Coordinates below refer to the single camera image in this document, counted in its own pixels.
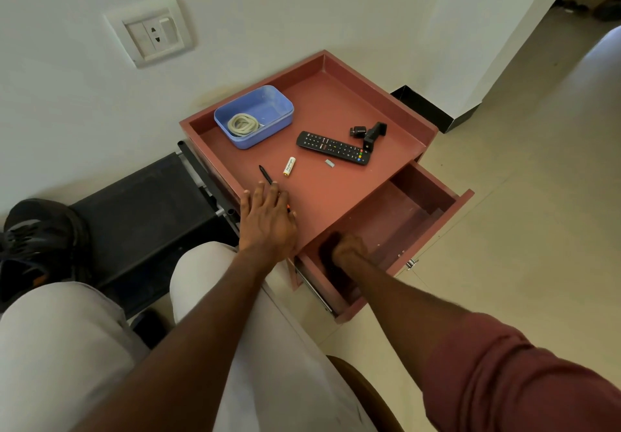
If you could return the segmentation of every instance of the black pen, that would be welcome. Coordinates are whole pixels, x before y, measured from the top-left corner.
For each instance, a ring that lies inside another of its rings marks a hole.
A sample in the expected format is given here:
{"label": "black pen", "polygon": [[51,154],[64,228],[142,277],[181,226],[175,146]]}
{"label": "black pen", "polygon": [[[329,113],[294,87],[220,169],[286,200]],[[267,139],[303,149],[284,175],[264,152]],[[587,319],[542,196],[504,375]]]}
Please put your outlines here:
{"label": "black pen", "polygon": [[[268,171],[263,169],[263,166],[260,166],[260,165],[259,165],[259,170],[263,174],[263,177],[265,177],[265,180],[268,181],[268,184],[272,185],[272,179],[271,177],[269,177]],[[287,213],[291,213],[291,207],[288,204],[287,204]]]}

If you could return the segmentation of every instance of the black baseboard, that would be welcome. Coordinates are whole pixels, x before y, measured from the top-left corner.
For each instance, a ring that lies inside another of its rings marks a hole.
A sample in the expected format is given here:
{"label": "black baseboard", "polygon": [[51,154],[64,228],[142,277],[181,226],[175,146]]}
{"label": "black baseboard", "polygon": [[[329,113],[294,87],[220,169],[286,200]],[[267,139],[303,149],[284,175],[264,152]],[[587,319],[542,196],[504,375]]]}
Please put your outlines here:
{"label": "black baseboard", "polygon": [[443,133],[448,133],[453,130],[455,126],[459,126],[465,122],[479,107],[477,105],[457,118],[453,118],[437,106],[433,105],[426,98],[410,89],[407,85],[398,88],[396,91],[392,92],[391,95],[395,99],[401,101],[404,105],[410,107],[416,113],[421,114],[424,119],[433,123]]}

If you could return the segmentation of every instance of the maroon sleeve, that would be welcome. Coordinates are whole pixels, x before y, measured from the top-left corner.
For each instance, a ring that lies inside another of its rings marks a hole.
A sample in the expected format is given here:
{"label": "maroon sleeve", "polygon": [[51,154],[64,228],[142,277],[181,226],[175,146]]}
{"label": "maroon sleeve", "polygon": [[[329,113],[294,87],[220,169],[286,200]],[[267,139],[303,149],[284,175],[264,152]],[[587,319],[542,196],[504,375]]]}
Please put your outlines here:
{"label": "maroon sleeve", "polygon": [[621,392],[593,371],[472,313],[423,372],[427,417],[441,432],[621,430]]}

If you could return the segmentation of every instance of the blue box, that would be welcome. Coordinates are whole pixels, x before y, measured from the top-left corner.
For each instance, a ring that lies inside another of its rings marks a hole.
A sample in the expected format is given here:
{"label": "blue box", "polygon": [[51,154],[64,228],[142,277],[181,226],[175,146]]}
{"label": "blue box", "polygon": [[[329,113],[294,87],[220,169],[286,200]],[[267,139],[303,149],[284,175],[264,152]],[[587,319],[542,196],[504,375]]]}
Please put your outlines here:
{"label": "blue box", "polygon": [[[238,113],[254,116],[260,128],[246,136],[232,135],[227,123]],[[264,85],[215,109],[213,119],[239,149],[248,149],[293,121],[293,104],[273,85]]]}

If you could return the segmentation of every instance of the coiled white cable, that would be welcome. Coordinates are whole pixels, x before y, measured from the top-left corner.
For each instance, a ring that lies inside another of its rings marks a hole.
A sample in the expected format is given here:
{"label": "coiled white cable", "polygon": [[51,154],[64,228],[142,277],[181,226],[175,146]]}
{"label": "coiled white cable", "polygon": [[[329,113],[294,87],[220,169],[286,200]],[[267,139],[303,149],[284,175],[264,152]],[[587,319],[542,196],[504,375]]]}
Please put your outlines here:
{"label": "coiled white cable", "polygon": [[227,123],[227,128],[235,136],[246,136],[260,128],[258,120],[247,113],[238,113]]}

